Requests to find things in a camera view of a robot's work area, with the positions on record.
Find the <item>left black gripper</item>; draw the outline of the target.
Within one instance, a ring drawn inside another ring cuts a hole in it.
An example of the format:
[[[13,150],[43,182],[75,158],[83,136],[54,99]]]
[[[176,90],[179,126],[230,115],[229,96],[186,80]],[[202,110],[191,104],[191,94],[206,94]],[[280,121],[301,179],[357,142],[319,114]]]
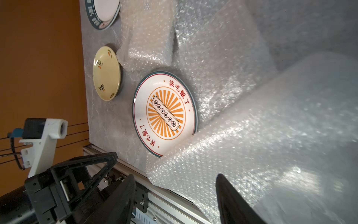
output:
[[[103,163],[94,176],[87,167]],[[84,224],[98,208],[98,185],[117,163],[115,152],[59,163],[1,196],[2,224]]]

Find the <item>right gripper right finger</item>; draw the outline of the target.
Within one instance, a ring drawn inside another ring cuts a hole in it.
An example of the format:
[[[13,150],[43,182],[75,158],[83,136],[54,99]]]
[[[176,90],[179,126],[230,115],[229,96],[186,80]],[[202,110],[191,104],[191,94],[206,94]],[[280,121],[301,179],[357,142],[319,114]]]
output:
[[[265,224],[223,174],[216,177],[215,188],[222,224]]]

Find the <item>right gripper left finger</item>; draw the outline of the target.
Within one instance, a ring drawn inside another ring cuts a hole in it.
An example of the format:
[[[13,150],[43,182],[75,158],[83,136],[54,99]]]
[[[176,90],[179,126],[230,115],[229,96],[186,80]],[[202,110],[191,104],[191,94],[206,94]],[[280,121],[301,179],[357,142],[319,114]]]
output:
[[[86,224],[129,224],[133,211],[136,182],[129,175],[85,221]]]

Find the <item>bubble pink plate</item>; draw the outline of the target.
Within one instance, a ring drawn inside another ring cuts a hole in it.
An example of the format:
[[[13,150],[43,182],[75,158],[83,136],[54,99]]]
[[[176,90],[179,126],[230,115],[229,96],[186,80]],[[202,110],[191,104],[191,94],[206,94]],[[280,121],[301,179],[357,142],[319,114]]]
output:
[[[223,174],[268,224],[358,221],[358,60],[307,56],[152,162],[153,185],[220,222]]]

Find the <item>white orange sunburst plate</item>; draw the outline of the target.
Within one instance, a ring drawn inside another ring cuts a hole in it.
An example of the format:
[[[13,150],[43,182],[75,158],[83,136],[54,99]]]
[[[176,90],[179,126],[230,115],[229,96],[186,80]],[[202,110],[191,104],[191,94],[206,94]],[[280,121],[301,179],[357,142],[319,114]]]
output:
[[[162,157],[198,130],[194,98],[185,83],[166,71],[145,76],[137,86],[132,119],[143,146]]]

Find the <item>cream dinner plate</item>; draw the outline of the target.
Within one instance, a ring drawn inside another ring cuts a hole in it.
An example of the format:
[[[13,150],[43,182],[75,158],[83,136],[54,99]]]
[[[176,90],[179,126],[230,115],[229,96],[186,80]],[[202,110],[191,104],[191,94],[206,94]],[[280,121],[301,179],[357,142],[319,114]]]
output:
[[[103,46],[97,51],[92,76],[98,96],[104,101],[113,100],[121,84],[121,68],[113,49]]]

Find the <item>bubble white blue plate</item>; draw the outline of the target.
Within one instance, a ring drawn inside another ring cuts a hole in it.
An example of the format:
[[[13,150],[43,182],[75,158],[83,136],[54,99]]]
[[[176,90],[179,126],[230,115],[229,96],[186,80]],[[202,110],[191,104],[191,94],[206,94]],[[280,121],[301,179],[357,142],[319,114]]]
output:
[[[97,30],[110,27],[120,14],[120,0],[85,0],[85,9],[91,25]]]

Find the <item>bubble item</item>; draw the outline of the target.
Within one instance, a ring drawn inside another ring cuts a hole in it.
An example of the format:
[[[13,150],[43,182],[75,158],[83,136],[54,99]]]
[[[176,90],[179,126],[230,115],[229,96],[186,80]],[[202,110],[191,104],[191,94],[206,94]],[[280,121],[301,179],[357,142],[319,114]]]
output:
[[[175,34],[200,127],[278,73],[244,1],[178,1]]]

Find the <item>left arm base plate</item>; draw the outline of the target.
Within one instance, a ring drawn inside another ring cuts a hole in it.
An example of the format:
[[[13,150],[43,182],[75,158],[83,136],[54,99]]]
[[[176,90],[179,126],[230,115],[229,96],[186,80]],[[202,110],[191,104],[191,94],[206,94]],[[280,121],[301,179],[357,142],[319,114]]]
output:
[[[123,182],[127,178],[127,175],[121,173],[116,169],[112,169],[105,177],[105,180],[108,182],[108,185],[111,185],[117,181]],[[134,206],[137,210],[140,210],[143,213],[147,213],[149,207],[149,190],[137,182],[135,188],[135,197],[134,197]]]

